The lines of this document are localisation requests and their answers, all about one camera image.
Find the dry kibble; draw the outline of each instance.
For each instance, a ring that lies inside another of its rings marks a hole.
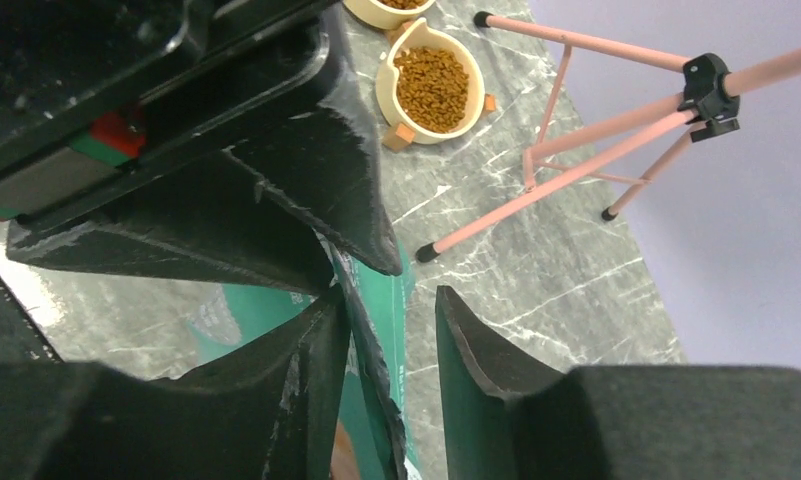
[[[397,54],[400,69],[397,100],[419,126],[435,133],[447,133],[465,117],[468,102],[468,74],[447,50],[412,48]]]
[[[399,10],[412,10],[425,4],[427,0],[379,0],[383,5]]]

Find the metal rod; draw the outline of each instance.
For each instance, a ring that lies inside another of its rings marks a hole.
[[[695,130],[699,130],[703,128],[703,123],[698,122],[691,126],[686,133],[680,135],[680,138],[674,142],[668,150],[663,153],[656,162],[653,163],[647,170],[645,170],[644,174],[641,176],[644,183],[639,185],[633,185],[632,187],[628,188],[621,198],[615,201],[611,207],[607,209],[610,215],[615,216],[623,209],[639,192],[641,192],[644,187],[647,186],[648,183],[652,182],[657,175],[662,173],[663,170],[671,166],[671,162],[676,160],[686,149],[691,145],[691,133]]]
[[[557,175],[556,177],[542,183],[532,192],[525,193],[520,197],[492,210],[481,218],[465,225],[455,232],[447,235],[433,243],[432,248],[435,253],[443,253],[447,249],[455,246],[461,241],[476,235],[497,222],[517,213],[518,211],[532,205],[551,193],[566,187],[580,178],[603,168],[605,165],[614,162],[618,158],[632,152],[633,150],[649,143],[674,128],[684,125],[694,118],[695,114],[691,110],[674,112],[665,116],[658,122],[641,130],[630,138],[604,150],[585,162]]]
[[[634,128],[655,122],[666,115],[673,113],[683,101],[683,94],[678,93],[665,97],[641,108],[630,110],[621,115],[612,117],[594,125],[583,127],[576,132],[568,133],[553,140],[533,145],[528,150],[532,159],[539,160],[544,157],[556,155],[572,148],[594,143],[607,137],[618,135]]]
[[[801,48],[727,75],[724,88],[732,96],[801,75]]]
[[[531,37],[543,38],[564,45],[572,45],[613,57],[625,58],[633,62],[671,70],[672,72],[682,72],[683,64],[690,60],[680,55],[637,47],[635,45],[615,42],[605,38],[592,37],[591,35],[583,35],[582,33],[522,22],[520,20],[512,20],[511,18],[498,17],[497,15],[488,16],[486,18],[486,24],[489,27],[522,33]]]
[[[572,168],[567,165],[559,165],[556,163],[549,163],[549,162],[538,162],[538,166],[552,168],[554,170],[559,170],[561,172],[566,172]],[[589,173],[586,176],[602,178],[604,180],[609,180],[612,182],[629,183],[630,185],[641,185],[643,183],[649,183],[641,178],[621,177],[618,175],[610,175],[608,173],[602,173],[602,172]]]
[[[565,51],[562,53],[562,61],[559,62],[559,70],[556,72],[556,80],[553,82],[553,88],[550,90],[550,96],[547,98],[547,107],[544,109],[544,118],[541,120],[541,125],[538,129],[538,136],[535,143],[544,141],[544,136],[547,134],[547,129],[550,127],[550,119],[553,118],[553,109],[556,107],[556,101],[559,99],[559,91],[562,90],[562,81],[565,79],[565,72],[568,70],[568,64],[571,63],[571,53],[574,48],[570,45],[565,45]],[[533,166],[532,156],[525,150],[523,155],[524,163],[524,187],[527,191],[535,188],[535,167]]]

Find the marble floor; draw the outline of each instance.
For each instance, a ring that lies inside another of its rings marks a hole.
[[[489,10],[531,21],[520,0],[487,3]],[[542,42],[478,31],[471,21],[475,11],[441,2],[426,17],[473,52],[499,109],[464,137],[399,154],[386,151],[382,159],[385,203],[410,255],[521,193],[520,151],[535,136],[552,85],[554,63]],[[373,76],[388,44],[349,16],[345,21],[363,99],[384,129]],[[566,96],[549,135],[579,125]],[[582,148],[557,161],[573,164],[591,154]],[[538,178],[553,174],[540,172]],[[684,361],[623,215],[609,224],[600,220],[612,200],[604,181],[583,180],[436,261],[414,266],[406,409],[425,478],[446,478],[433,314],[438,285],[452,285],[498,332],[560,370]],[[0,274],[65,359],[98,359],[143,378],[176,376],[195,364],[182,319],[209,297],[212,286],[14,264],[5,259],[4,229],[0,225]]]

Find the pet food bowl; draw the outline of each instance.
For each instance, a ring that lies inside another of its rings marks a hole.
[[[468,101],[465,104],[465,117],[453,130],[447,133],[435,133],[415,123],[397,100],[397,81],[400,70],[394,66],[394,58],[403,51],[416,47],[430,47],[448,50],[456,55],[456,60],[468,74]],[[376,73],[376,100],[385,120],[392,127],[403,123],[415,132],[415,143],[431,145],[456,138],[474,126],[482,115],[485,101],[485,87],[482,73],[476,60],[458,40],[450,35],[429,28],[426,19],[418,19],[397,39],[388,52],[388,56],[379,65]]]
[[[404,22],[418,18],[433,3],[435,0],[427,0],[418,8],[402,10],[389,7],[379,0],[344,0],[344,6],[359,20],[383,30],[400,28]]]

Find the black rubber foot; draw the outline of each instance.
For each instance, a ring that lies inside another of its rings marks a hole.
[[[439,255],[441,254],[435,251],[433,244],[428,243],[415,252],[415,259],[417,259],[418,263],[429,263],[438,258]]]
[[[488,23],[486,23],[486,20],[488,20],[488,17],[492,15],[494,14],[488,12],[477,12],[477,14],[474,15],[474,25],[476,25],[477,28],[488,28]]]
[[[612,220],[615,220],[616,218],[618,218],[618,214],[617,213],[615,215],[612,215],[611,213],[609,213],[609,208],[608,207],[606,208],[606,210],[603,211],[603,213],[600,214],[600,216],[601,216],[601,218],[603,218],[607,222],[611,222]]]

